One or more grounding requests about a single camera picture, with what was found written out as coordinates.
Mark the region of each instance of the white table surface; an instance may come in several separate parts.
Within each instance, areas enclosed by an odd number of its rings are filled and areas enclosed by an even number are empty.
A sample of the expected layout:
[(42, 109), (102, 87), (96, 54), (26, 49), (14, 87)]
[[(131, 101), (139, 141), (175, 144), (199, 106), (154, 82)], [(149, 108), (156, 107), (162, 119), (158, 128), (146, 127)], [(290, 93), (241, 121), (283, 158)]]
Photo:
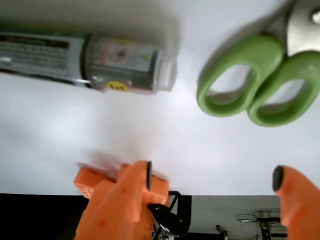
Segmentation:
[(299, 120), (277, 128), (254, 125), (245, 112), (214, 118), (196, 102), (208, 60), (230, 39), (262, 29), (286, 0), (128, 1), (2, 1), (7, 18), (101, 26), (112, 25), (103, 18), (109, 6), (134, 3), (132, 12), (150, 19), (152, 6), (162, 12), (156, 24), (168, 29), (169, 42), (178, 39), (178, 56), (173, 91), (152, 96), (1, 74), (1, 193), (76, 195), (80, 166), (116, 176), (122, 162), (137, 160), (152, 160), (154, 172), (182, 194), (272, 195), (277, 165), (299, 169), (320, 187), (320, 98)]

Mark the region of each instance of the metal blade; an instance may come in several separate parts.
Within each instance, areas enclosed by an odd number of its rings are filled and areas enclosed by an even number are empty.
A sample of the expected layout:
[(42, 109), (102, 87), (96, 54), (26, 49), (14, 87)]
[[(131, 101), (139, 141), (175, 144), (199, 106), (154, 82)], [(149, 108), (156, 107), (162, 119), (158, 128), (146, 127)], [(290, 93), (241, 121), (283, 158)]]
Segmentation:
[(305, 51), (320, 52), (320, 1), (299, 0), (288, 21), (289, 56)]

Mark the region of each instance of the green scissors handle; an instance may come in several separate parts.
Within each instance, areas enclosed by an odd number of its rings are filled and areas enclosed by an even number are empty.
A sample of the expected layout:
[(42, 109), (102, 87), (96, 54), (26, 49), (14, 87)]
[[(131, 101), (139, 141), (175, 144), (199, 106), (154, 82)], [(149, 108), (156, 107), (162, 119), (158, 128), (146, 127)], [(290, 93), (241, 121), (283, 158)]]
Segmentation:
[[(250, 106), (261, 84), (281, 64), (284, 48), (271, 35), (251, 36), (225, 52), (200, 79), (197, 101), (200, 108), (215, 117), (236, 115)], [(242, 95), (228, 104), (211, 101), (207, 92), (215, 81), (230, 67), (248, 65), (251, 74)]]
[[(285, 83), (304, 79), (305, 84), (289, 108), (278, 113), (265, 113), (261, 107)], [(250, 119), (264, 127), (289, 124), (302, 116), (320, 92), (320, 52), (302, 52), (285, 60), (258, 91), (247, 109)]]

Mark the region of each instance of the gray floor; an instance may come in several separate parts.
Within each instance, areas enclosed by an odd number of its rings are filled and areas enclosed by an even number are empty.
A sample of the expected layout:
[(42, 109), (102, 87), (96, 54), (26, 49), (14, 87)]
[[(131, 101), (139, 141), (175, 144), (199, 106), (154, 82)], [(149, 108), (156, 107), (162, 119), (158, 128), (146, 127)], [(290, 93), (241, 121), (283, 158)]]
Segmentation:
[(280, 199), (277, 196), (193, 196), (189, 232), (218, 233), (216, 225), (220, 225), (231, 240), (255, 240), (258, 223), (238, 222), (236, 214), (256, 215), (259, 211), (280, 214)]

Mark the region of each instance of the scissors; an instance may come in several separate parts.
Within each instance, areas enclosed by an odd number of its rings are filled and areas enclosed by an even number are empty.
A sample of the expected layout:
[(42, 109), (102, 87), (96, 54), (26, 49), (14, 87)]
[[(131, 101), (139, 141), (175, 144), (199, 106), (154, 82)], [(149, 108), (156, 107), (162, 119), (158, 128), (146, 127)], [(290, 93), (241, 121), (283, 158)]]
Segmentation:
[[(202, 75), (197, 102), (207, 114), (229, 117), (245, 109), (252, 122), (278, 127), (301, 117), (320, 92), (320, 2), (298, 0), (265, 31), (230, 48)], [(207, 95), (210, 87), (229, 68), (251, 68), (242, 94), (223, 104)], [(284, 84), (303, 79), (304, 85), (290, 106), (278, 112), (264, 111), (264, 103)]]

